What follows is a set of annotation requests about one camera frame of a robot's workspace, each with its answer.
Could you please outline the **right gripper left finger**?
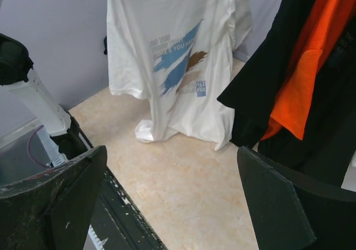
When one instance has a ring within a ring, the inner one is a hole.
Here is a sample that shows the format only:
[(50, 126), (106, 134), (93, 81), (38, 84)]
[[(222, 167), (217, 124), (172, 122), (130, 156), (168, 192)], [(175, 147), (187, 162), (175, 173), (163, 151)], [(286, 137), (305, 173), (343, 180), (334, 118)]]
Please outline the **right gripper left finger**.
[(83, 249), (106, 164), (97, 146), (1, 187), (1, 249)]

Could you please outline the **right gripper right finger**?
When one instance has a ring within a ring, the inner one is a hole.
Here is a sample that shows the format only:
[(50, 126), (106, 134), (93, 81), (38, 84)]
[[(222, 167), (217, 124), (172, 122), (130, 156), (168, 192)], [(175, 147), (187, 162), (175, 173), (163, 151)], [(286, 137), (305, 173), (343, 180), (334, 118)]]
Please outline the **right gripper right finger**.
[(355, 192), (244, 146), (237, 164), (259, 249), (355, 249)]

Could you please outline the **white t shirt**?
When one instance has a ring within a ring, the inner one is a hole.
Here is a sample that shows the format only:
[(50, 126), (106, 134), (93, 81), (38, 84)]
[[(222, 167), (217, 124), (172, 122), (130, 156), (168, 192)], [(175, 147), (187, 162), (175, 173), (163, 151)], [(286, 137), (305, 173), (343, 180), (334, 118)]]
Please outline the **white t shirt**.
[(217, 97), (251, 29), (249, 0), (107, 0), (109, 89), (150, 104), (136, 139), (181, 133), (224, 147), (234, 111)]

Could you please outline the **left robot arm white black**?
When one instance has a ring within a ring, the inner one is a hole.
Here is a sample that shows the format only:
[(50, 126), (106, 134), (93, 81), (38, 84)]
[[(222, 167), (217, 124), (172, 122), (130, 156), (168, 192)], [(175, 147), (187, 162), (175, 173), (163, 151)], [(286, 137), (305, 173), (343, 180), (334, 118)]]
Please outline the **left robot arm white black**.
[(67, 159), (92, 148), (79, 123), (42, 83), (27, 48), (4, 34), (1, 34), (1, 85), (36, 116)]

